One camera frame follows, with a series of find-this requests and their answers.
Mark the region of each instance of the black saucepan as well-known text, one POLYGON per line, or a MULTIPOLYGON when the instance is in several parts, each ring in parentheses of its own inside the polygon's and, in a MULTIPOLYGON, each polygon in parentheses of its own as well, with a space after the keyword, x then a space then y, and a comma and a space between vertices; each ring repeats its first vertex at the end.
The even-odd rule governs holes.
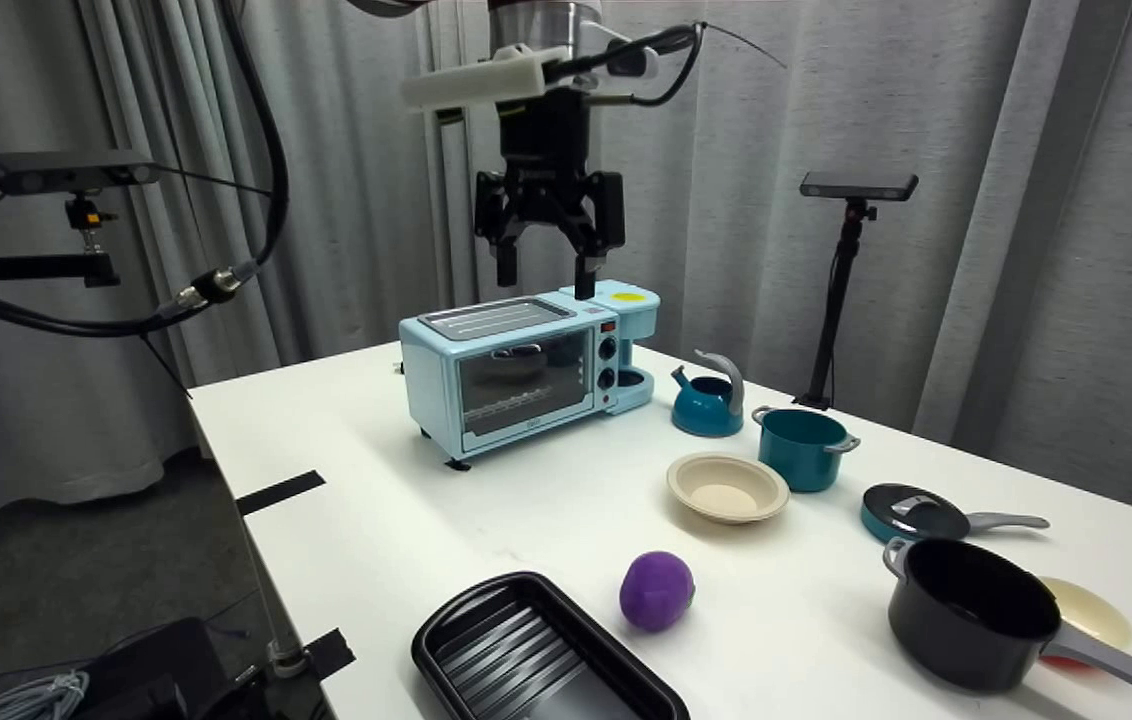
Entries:
POLYGON ((921 539, 921 535, 980 535, 991 528, 1048 528, 1045 516, 1013 516, 1013 511, 962 511, 937 493, 912 484, 872 484, 860 498, 860 525, 890 546, 893 535, 921 539))
POLYGON ((1132 683, 1132 657, 1060 621, 1024 567, 962 539, 890 539, 897 591, 890 623, 929 674, 973 688, 1017 688, 1037 657, 1068 657, 1132 683))

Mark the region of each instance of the small bowl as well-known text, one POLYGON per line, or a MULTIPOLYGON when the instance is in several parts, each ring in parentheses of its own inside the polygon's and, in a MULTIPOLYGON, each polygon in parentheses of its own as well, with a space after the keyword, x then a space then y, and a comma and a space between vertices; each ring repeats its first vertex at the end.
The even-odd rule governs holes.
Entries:
POLYGON ((686 455, 668 467, 674 498, 722 525, 761 525, 787 504, 787 484, 744 455, 686 455))
MULTIPOLYGON (((1123 614, 1117 605, 1110 605, 1094 590, 1079 590, 1079 583, 1068 583, 1068 580, 1055 580, 1055 577, 1040 577, 1040 583, 1054 591, 1060 621, 1068 621, 1079 634, 1127 653, 1132 623, 1123 621, 1123 614)), ((1045 657, 1045 660, 1060 665, 1060 670, 1088 670, 1088 665, 1068 660, 1068 657, 1045 657)))

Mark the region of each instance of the toaster oven window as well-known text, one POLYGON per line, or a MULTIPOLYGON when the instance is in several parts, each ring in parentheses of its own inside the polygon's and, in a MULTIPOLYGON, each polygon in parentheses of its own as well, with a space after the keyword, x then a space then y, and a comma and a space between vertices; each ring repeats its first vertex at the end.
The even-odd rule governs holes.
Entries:
POLYGON ((477 436, 590 399, 590 335, 535 340, 460 363, 464 428, 477 436))

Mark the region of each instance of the light blue toaster oven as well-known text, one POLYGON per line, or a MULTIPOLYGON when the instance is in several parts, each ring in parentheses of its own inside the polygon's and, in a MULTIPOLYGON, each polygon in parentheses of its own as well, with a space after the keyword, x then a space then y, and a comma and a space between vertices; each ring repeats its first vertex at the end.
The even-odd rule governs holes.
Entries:
POLYGON ((592 302, 561 287, 409 315, 409 414, 453 463, 585 415, 632 414, 654 399, 632 344, 655 334, 655 310, 655 293, 600 279, 592 302))

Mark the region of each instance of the purple ball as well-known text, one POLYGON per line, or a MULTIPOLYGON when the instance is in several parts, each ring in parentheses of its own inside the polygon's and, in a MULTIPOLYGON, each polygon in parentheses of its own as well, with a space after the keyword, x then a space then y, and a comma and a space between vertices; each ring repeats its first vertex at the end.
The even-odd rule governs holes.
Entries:
POLYGON ((648 554, 622 580, 622 614, 643 634, 665 634, 689 614, 691 591, 691 574, 680 556, 648 554))

